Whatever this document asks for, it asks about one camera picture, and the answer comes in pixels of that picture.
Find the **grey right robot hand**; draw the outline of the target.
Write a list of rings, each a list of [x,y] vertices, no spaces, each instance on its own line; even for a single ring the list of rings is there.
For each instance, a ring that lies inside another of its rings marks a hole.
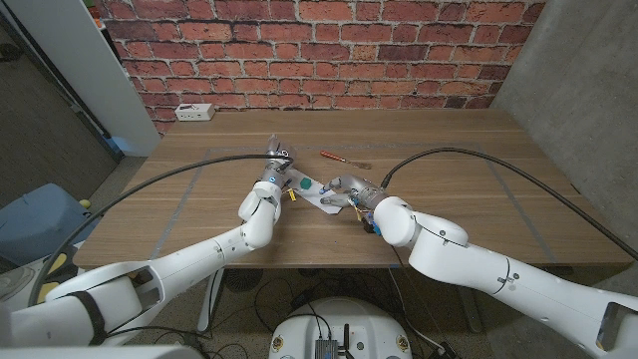
[[[359,206],[375,209],[388,195],[367,179],[353,175],[341,175],[330,180],[320,191],[322,204],[339,207]]]

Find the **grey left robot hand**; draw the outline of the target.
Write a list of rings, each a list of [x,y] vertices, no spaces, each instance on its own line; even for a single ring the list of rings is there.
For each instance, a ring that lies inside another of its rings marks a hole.
[[[283,187],[284,175],[296,158],[296,150],[292,146],[281,142],[276,135],[271,135],[268,139],[266,153],[269,158],[265,162],[265,168],[260,180],[272,182]]]

